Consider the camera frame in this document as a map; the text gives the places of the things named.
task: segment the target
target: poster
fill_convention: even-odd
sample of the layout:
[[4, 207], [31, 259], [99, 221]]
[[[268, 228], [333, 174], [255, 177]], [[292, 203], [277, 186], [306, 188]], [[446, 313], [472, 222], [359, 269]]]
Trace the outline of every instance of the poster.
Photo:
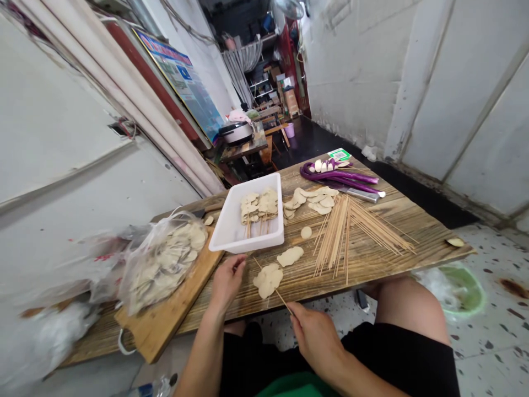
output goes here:
[[149, 52], [204, 134], [215, 145], [219, 128], [224, 125], [224, 119], [195, 72], [191, 60], [187, 55], [176, 51], [168, 44], [139, 30], [132, 29], [132, 31]]

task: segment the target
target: pink basket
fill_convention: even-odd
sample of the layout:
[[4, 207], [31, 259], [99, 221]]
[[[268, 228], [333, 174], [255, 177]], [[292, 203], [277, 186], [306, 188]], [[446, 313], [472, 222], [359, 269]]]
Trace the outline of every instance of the pink basket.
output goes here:
[[288, 127], [285, 127], [285, 132], [287, 133], [287, 137], [294, 138], [294, 124], [288, 123]]

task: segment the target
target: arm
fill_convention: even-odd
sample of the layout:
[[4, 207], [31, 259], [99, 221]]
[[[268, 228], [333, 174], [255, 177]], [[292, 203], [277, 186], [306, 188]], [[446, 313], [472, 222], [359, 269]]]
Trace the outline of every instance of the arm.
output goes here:
[[226, 259], [215, 272], [211, 300], [198, 327], [174, 397], [219, 394], [224, 317], [239, 291], [245, 266], [246, 255], [235, 255]]
[[299, 350], [313, 370], [343, 396], [405, 397], [400, 391], [371, 372], [344, 348], [331, 318], [301, 304], [287, 304], [296, 317], [290, 316]]

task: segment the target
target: rice cooker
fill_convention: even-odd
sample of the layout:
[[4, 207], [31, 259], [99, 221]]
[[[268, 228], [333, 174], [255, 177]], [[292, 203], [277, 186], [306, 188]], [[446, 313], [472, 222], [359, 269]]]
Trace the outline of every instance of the rice cooker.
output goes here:
[[236, 146], [252, 139], [253, 128], [247, 121], [236, 121], [219, 128], [219, 136], [229, 146]]

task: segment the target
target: white curtain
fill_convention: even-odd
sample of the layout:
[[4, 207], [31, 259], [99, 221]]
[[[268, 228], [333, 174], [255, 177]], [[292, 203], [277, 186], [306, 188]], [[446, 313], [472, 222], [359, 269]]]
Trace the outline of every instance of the white curtain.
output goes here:
[[222, 53], [222, 59], [230, 73], [233, 86], [242, 101], [246, 102], [249, 107], [252, 107], [255, 100], [248, 88], [248, 82], [244, 73], [252, 71], [255, 68], [255, 65], [259, 62], [262, 50], [263, 42], [258, 40], [238, 50], [224, 51]]
[[204, 197], [224, 186], [84, 0], [14, 0]]

